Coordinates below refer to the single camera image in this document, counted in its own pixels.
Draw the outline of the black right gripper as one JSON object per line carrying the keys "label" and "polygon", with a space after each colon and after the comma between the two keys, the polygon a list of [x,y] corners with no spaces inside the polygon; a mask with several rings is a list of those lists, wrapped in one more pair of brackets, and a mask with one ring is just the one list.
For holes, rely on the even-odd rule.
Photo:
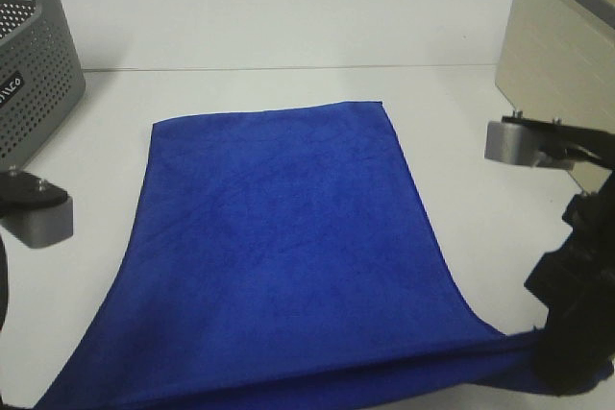
{"label": "black right gripper", "polygon": [[568,395],[614,355],[614,201],[576,195],[562,219],[571,233],[544,253],[525,287],[548,308],[532,367],[556,394]]}

